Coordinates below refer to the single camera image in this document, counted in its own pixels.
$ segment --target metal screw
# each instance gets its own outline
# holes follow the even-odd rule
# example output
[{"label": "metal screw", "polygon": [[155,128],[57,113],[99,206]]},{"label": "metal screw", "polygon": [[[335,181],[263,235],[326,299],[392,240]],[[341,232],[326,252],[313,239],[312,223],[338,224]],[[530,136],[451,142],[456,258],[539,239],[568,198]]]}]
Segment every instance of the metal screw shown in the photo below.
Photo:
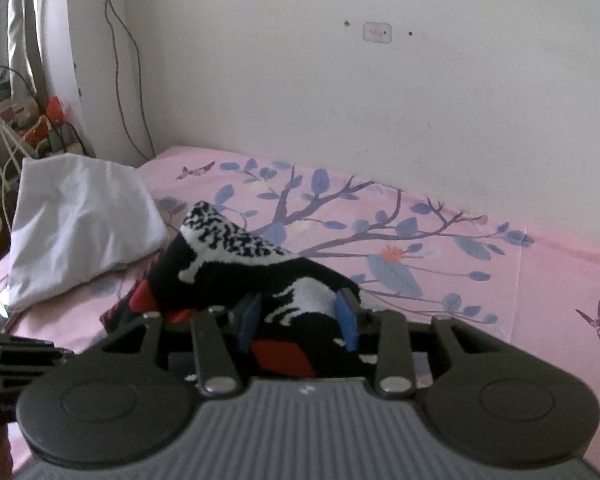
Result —
[{"label": "metal screw", "polygon": [[388,394],[403,394],[410,390],[412,385],[410,380],[400,376],[385,377],[380,381],[380,389]]},{"label": "metal screw", "polygon": [[211,377],[205,383],[205,390],[210,394],[228,394],[236,389],[238,384],[231,377]]}]

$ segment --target electrical cable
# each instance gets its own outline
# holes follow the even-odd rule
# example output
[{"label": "electrical cable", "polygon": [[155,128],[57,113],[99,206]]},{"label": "electrical cable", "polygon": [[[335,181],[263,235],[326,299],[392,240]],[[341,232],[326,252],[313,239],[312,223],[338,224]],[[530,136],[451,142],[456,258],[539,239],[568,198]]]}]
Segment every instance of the electrical cable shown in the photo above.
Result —
[{"label": "electrical cable", "polygon": [[116,32],[113,28],[113,23],[111,23],[111,20],[109,19],[109,13],[107,12],[107,9],[109,6],[111,7],[111,12],[113,12],[113,15],[116,17],[116,19],[118,20],[118,22],[120,23],[122,28],[124,28],[126,34],[128,35],[129,39],[133,43],[134,48],[136,50],[136,59],[138,62],[138,87],[139,87],[139,99],[140,99],[140,114],[142,115],[142,125],[144,126],[144,131],[146,133],[147,139],[149,140],[149,146],[151,148],[151,153],[152,153],[153,157],[155,158],[154,140],[152,139],[151,133],[149,132],[149,126],[147,125],[146,117],[144,114],[144,97],[142,96],[142,62],[140,59],[140,48],[138,47],[138,42],[131,34],[131,31],[126,26],[126,24],[122,20],[122,18],[120,18],[119,14],[116,12],[116,8],[113,6],[113,1],[105,0],[105,2],[104,2],[104,18],[107,22],[107,25],[109,25],[109,28],[111,31],[111,39],[112,39],[112,43],[113,43],[113,55],[114,55],[114,59],[116,61],[116,99],[118,101],[118,111],[120,112],[120,118],[122,119],[122,126],[125,130],[125,133],[126,133],[126,136],[129,140],[129,142],[131,142],[131,145],[136,149],[136,152],[138,152],[146,160],[150,160],[149,157],[147,157],[138,148],[136,143],[133,141],[131,134],[129,133],[128,127],[126,126],[125,114],[122,109],[122,101],[120,99],[120,60],[118,58],[118,46],[116,44]]},{"label": "electrical cable", "polygon": [[4,199],[5,199],[5,194],[4,194],[4,186],[5,186],[5,176],[4,176],[4,172],[7,168],[7,165],[10,163],[11,161],[11,157],[7,159],[7,162],[5,163],[5,165],[3,167],[0,166],[0,182],[2,183],[0,188],[2,189],[2,212],[4,213],[4,221],[7,224],[7,229],[9,230],[9,232],[11,233],[11,226],[9,225],[9,219],[7,218],[7,209],[6,206],[4,205]]},{"label": "electrical cable", "polygon": [[7,162],[4,163],[4,166],[0,170],[0,178],[2,179],[2,185],[0,186],[0,193],[2,194],[2,212],[4,214],[4,223],[7,224],[7,229],[9,230],[9,234],[11,234],[11,222],[9,222],[9,216],[7,215],[7,205],[6,205],[6,193],[4,192],[4,181],[6,180],[6,172],[7,166],[11,162],[11,159],[8,158]]},{"label": "electrical cable", "polygon": [[49,119],[48,115],[46,114],[45,111],[45,107],[43,107],[42,103],[40,102],[40,99],[38,98],[37,94],[33,91],[33,88],[31,87],[31,85],[29,84],[29,82],[27,82],[26,78],[20,73],[18,72],[16,69],[11,68],[8,65],[3,65],[0,63],[0,68],[4,69],[4,70],[9,70],[10,72],[13,72],[15,75],[17,75],[20,79],[22,79],[22,82],[24,83],[24,85],[27,87],[27,92],[29,92],[29,94],[31,95],[31,98],[33,99],[33,101],[35,102],[36,106],[38,107],[38,111],[40,112],[40,116],[41,117],[46,117],[46,120],[49,121],[49,124],[51,124],[51,130],[56,133],[56,135],[59,137],[60,139],[60,144],[62,145],[62,148],[64,150],[64,152],[67,152],[66,146],[64,145],[64,139],[62,138],[62,133],[58,132],[58,128],[62,127],[63,124],[66,124],[67,126],[69,126],[75,135],[75,138],[78,140],[78,142],[80,143],[80,146],[82,147],[82,152],[84,153],[84,155],[88,156],[87,153],[87,149],[84,145],[84,142],[82,142],[82,138],[80,137],[80,134],[78,133],[78,130],[76,130],[75,126],[73,124],[71,124],[69,121],[66,121],[62,124],[59,124],[58,126],[54,126],[53,121],[51,119]]}]

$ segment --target pillowcase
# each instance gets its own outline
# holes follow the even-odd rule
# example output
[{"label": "pillowcase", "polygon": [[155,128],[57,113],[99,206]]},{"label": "pillowcase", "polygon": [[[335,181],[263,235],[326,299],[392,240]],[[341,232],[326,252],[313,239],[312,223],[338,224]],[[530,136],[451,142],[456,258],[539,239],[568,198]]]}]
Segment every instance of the pillowcase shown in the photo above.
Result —
[{"label": "pillowcase", "polygon": [[134,168],[72,154],[26,159],[11,234],[9,309],[57,296],[166,241]]}]

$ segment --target tree branch print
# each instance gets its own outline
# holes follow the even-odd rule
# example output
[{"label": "tree branch print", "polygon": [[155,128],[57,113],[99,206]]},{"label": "tree branch print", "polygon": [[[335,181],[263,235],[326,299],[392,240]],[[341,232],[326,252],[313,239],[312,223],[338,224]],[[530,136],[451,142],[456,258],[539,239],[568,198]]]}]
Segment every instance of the tree branch print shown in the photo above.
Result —
[{"label": "tree branch print", "polygon": [[[275,201],[272,216],[263,223],[263,214],[258,215],[258,202],[256,201],[255,206],[250,203],[249,210],[241,210],[237,205],[232,205],[234,184],[225,184],[213,200],[219,212],[232,213],[230,217],[239,218],[243,228],[279,245],[284,244],[287,229],[296,222],[310,222],[326,230],[348,230],[339,237],[314,243],[298,252],[307,258],[334,258],[336,267],[337,262],[351,259],[356,266],[362,266],[365,270],[351,276],[361,290],[371,295],[379,304],[405,314],[446,314],[480,325],[494,324],[498,321],[495,314],[483,314],[483,307],[480,305],[462,304],[462,297],[456,292],[448,292],[441,298],[437,297],[437,291],[429,291],[429,294],[426,294],[419,282],[426,274],[445,277],[449,287],[455,283],[452,280],[469,279],[479,286],[479,283],[488,282],[492,278],[491,273],[482,270],[467,272],[427,267],[426,261],[433,257],[432,254],[437,253],[437,250],[430,250],[428,240],[451,238],[457,250],[469,258],[468,261],[478,260],[483,263],[491,261],[494,257],[506,255],[500,242],[520,250],[531,247],[534,243],[533,238],[525,232],[510,229],[508,222],[486,234],[475,235],[461,226],[467,223],[484,225],[488,221],[486,216],[471,216],[463,211],[450,211],[445,208],[443,202],[434,203],[429,198],[417,203],[412,202],[413,205],[405,212],[407,206],[404,205],[405,197],[400,189],[382,186],[373,180],[360,180],[355,183],[355,175],[348,177],[344,184],[333,190],[333,182],[327,170],[315,170],[309,176],[302,174],[302,169],[286,162],[273,161],[270,166],[260,167],[254,158],[250,158],[245,164],[224,162],[216,169],[236,173],[245,185],[260,186],[258,190],[261,192],[256,195],[258,200]],[[340,221],[342,218],[324,219],[324,212],[327,211],[324,207],[336,200],[355,201],[360,200],[362,192],[385,195],[386,190],[395,193],[395,203],[390,212],[377,211],[372,221],[357,219],[347,225]],[[295,204],[301,199],[306,204],[297,208]],[[158,208],[166,216],[167,225],[176,231],[173,225],[174,216],[183,211],[186,204],[173,197],[165,197],[158,201]],[[250,228],[251,219],[254,217],[259,220],[258,226]],[[368,241],[386,244],[383,244],[377,253],[369,253],[368,244],[359,245],[359,242]],[[411,265],[411,262],[415,263],[414,260],[418,261],[417,265]],[[428,307],[420,309],[418,304],[426,304]]]}]

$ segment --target pink bedsheet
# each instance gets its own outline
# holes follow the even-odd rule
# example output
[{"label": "pink bedsheet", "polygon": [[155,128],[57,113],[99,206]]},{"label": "pink bedsheet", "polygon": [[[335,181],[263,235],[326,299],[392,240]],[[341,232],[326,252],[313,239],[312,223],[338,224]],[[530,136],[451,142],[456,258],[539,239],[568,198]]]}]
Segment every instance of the pink bedsheet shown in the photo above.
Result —
[{"label": "pink bedsheet", "polygon": [[[378,304],[425,321],[446,312],[586,381],[600,400],[600,253],[503,219],[334,171],[197,148],[138,170],[174,233],[198,200],[352,277]],[[81,351],[144,262],[33,308],[16,333]],[[0,290],[8,271],[0,263]],[[16,462],[26,455],[14,438]],[[600,428],[587,459],[600,470]]]}]

